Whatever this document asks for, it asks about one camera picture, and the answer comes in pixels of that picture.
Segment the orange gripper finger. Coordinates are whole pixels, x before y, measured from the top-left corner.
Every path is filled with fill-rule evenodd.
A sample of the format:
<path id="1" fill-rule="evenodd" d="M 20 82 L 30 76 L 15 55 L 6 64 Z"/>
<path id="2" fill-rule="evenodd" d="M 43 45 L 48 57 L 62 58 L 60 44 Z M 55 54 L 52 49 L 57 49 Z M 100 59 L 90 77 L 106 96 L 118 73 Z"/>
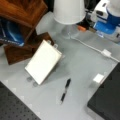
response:
<path id="1" fill-rule="evenodd" d="M 85 32 L 87 29 L 85 27 L 78 26 L 78 30 Z"/>

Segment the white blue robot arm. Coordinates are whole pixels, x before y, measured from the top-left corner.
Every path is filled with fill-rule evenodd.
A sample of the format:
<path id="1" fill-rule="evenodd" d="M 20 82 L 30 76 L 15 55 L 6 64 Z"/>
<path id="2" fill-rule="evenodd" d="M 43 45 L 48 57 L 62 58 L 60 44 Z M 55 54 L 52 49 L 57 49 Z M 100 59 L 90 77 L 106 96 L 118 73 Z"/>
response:
<path id="1" fill-rule="evenodd" d="M 86 11 L 85 22 L 99 36 L 120 41 L 120 0 L 100 0 L 93 10 Z"/>

